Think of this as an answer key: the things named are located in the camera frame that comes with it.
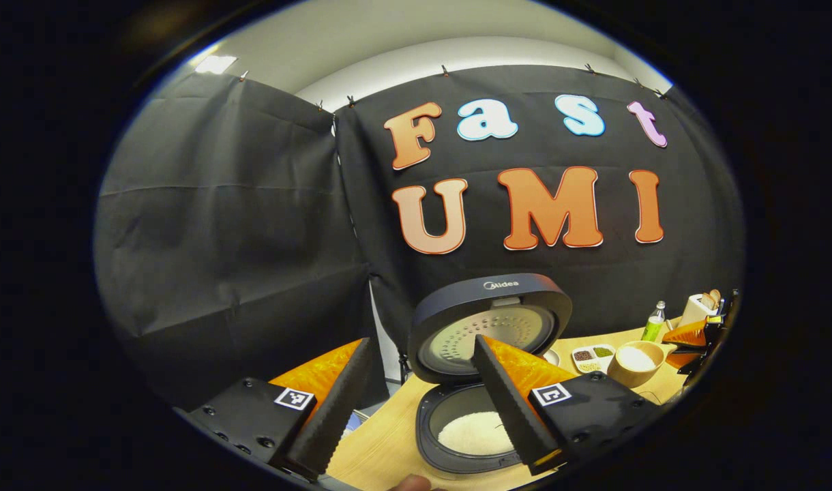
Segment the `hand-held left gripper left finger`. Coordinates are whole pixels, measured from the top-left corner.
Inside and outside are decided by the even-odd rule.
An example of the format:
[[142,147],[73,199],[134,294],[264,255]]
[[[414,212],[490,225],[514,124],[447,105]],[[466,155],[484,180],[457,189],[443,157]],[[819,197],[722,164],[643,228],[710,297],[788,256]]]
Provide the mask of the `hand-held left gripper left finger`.
[[182,419],[251,460],[316,481],[338,447],[372,367],[361,338],[265,381],[244,377]]

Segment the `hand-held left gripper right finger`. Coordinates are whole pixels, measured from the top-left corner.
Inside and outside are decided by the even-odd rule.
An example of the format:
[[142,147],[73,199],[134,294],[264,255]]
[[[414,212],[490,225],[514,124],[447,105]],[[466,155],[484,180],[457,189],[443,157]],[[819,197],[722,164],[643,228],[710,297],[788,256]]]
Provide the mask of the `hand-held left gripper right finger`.
[[602,371],[575,375],[487,336],[476,336],[472,363],[532,475],[607,453],[662,413]]

